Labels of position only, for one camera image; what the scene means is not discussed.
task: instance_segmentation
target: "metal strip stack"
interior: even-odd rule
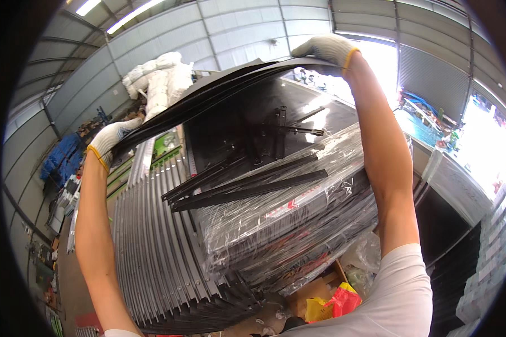
[[[116,272],[143,332],[223,330],[260,309],[234,274],[205,273],[202,232],[188,211],[171,212],[161,195],[187,179],[182,155],[152,170],[116,200]]]
[[[82,328],[75,329],[75,335],[77,337],[98,337],[99,330],[93,326],[85,326]]]

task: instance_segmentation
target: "shirt sleeve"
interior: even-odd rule
[[[131,331],[109,329],[103,334],[103,337],[140,337],[140,336]]]
[[[432,314],[431,280],[421,247],[413,243],[386,254],[369,298],[353,312],[296,327],[280,336],[428,336]]]

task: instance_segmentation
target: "fluorescent light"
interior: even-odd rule
[[[85,16],[88,14],[89,11],[92,10],[92,8],[95,7],[95,5],[99,4],[101,0],[88,0],[79,8],[76,13],[80,16]]]
[[[118,21],[117,23],[115,23],[111,28],[109,28],[107,30],[107,33],[109,34],[113,34],[115,31],[118,30],[118,28],[122,27],[124,24],[128,23],[131,19],[133,19],[134,17],[136,17],[137,15],[141,14],[142,12],[144,11],[147,11],[149,10],[150,8],[152,8],[153,6],[159,4],[160,2],[163,2],[164,0],[152,0],[152,1],[149,1],[145,4],[143,4],[141,7],[137,8],[136,10],[134,10],[133,12],[129,13],[128,15],[126,15],[125,17],[122,18],[122,20]]]

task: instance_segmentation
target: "plastic bag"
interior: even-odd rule
[[[373,285],[373,279],[375,276],[373,273],[366,272],[363,269],[345,266],[343,268],[347,280],[351,286],[356,290],[361,298],[366,299],[369,296],[369,289]]]
[[[362,299],[350,284],[343,282],[339,285],[331,300],[326,301],[320,297],[313,297],[307,299],[307,302],[305,321],[313,323],[346,315],[359,306]]]
[[[353,265],[365,272],[378,274],[380,267],[380,238],[373,232],[363,233],[339,258],[341,266]]]

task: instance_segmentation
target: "hand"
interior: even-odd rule
[[[92,150],[98,157],[101,165],[109,172],[113,155],[110,149],[121,141],[128,133],[142,124],[142,118],[135,118],[126,122],[116,122],[104,127],[88,145],[88,151]]]
[[[336,34],[323,34],[312,37],[306,43],[292,51],[293,57],[315,55],[343,68],[343,75],[349,68],[349,62],[358,48],[351,40]]]

